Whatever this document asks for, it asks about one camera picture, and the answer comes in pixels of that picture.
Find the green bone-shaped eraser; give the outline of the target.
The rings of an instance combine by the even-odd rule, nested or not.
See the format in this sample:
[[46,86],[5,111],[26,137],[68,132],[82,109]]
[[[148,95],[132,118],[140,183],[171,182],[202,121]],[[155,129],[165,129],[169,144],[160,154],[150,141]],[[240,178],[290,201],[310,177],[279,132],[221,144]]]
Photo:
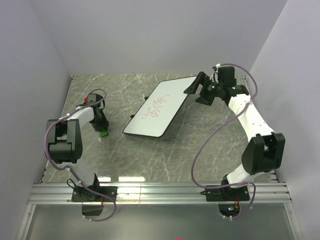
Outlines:
[[100,135],[101,135],[102,137],[108,136],[107,130],[103,129],[103,130],[100,132]]

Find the white whiteboard black frame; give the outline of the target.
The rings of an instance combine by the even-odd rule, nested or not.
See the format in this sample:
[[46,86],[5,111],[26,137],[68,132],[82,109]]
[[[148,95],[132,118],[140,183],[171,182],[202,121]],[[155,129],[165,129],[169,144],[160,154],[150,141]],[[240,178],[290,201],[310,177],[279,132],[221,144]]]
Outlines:
[[195,79],[195,76],[189,76],[160,82],[122,132],[128,135],[162,137],[188,97],[184,91]]

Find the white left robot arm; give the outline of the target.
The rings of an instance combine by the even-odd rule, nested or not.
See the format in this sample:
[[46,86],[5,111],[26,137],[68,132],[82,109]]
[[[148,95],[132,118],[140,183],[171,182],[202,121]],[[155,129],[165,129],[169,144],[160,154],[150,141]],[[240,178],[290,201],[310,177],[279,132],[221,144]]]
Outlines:
[[109,122],[99,104],[79,105],[64,117],[49,119],[44,136],[44,152],[56,170],[69,171],[76,179],[76,185],[84,188],[83,195],[89,201],[96,201],[101,196],[100,183],[83,158],[81,128],[88,123],[94,131],[107,134]]

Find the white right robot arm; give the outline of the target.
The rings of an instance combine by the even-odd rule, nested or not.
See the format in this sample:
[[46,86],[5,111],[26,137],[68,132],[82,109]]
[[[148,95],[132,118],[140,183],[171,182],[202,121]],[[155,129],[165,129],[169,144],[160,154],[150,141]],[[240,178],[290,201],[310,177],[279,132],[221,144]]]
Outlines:
[[217,78],[199,72],[193,83],[184,91],[194,94],[201,86],[197,103],[210,106],[214,99],[220,98],[235,114],[246,134],[248,144],[241,156],[241,164],[219,186],[222,197],[232,200],[238,195],[238,188],[249,184],[256,177],[280,168],[286,139],[276,133],[262,118],[253,96],[243,85],[238,85],[233,71],[219,73]]

